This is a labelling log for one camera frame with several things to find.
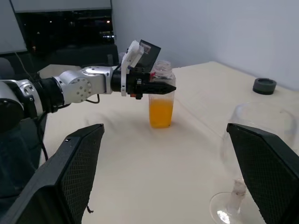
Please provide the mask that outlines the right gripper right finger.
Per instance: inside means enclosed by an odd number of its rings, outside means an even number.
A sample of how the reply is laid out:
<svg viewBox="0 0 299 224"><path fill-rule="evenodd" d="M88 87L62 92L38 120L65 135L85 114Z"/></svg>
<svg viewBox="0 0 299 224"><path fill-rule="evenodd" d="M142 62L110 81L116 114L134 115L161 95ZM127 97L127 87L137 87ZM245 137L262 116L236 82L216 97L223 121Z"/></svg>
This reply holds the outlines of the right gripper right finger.
<svg viewBox="0 0 299 224"><path fill-rule="evenodd" d="M235 123L227 132L266 224L299 224L299 156L270 132Z"/></svg>

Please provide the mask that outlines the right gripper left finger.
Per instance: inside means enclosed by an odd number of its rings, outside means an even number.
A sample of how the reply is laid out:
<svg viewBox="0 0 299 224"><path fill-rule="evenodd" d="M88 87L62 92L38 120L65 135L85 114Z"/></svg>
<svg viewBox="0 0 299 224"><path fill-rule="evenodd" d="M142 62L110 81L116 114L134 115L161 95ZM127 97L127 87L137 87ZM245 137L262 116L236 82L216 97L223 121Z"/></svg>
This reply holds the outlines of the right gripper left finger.
<svg viewBox="0 0 299 224"><path fill-rule="evenodd" d="M103 124L68 135L31 177L0 224L82 224L93 188Z"/></svg>

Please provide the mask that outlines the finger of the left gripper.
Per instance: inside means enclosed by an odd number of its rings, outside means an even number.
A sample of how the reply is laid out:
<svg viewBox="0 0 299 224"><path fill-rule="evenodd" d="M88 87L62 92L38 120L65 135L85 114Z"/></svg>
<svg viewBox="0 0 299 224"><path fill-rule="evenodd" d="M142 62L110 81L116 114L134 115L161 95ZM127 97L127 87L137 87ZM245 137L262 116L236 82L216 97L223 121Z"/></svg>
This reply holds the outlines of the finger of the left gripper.
<svg viewBox="0 0 299 224"><path fill-rule="evenodd" d="M142 93L165 95L176 90L176 87L165 82L147 82L142 85Z"/></svg>

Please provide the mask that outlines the clear bottle with orange drink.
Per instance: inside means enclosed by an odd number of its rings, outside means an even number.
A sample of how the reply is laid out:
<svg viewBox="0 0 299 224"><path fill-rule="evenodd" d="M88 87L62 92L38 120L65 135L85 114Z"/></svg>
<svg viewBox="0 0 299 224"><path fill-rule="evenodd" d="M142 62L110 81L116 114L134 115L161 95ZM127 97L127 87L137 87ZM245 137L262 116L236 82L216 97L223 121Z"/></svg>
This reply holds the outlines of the clear bottle with orange drink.
<svg viewBox="0 0 299 224"><path fill-rule="evenodd" d="M152 82L164 82L176 85L176 77L172 72L171 63L157 61L151 74ZM149 122L152 128L168 128L171 125L175 92L164 95L149 95Z"/></svg>

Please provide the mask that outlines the clear wine glass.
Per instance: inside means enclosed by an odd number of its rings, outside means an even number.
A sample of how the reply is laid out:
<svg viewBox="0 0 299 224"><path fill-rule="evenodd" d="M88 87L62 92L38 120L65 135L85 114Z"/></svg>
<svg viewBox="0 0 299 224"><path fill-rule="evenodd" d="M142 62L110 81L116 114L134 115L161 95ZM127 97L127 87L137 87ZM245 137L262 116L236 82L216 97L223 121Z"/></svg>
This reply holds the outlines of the clear wine glass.
<svg viewBox="0 0 299 224"><path fill-rule="evenodd" d="M237 105L229 122L273 133L290 147L295 142L297 121L294 115L276 105L254 102ZM243 180L228 132L223 135L219 151L232 189L211 198L209 209L214 223L266 224Z"/></svg>

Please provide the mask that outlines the dark window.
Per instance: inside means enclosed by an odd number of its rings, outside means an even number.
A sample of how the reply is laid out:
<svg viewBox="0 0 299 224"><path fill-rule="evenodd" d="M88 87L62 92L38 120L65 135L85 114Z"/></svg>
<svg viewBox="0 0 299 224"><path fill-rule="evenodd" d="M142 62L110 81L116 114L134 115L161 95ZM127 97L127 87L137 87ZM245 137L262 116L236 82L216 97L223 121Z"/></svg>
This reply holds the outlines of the dark window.
<svg viewBox="0 0 299 224"><path fill-rule="evenodd" d="M19 12L16 18L26 48L34 55L114 43L110 9Z"/></svg>

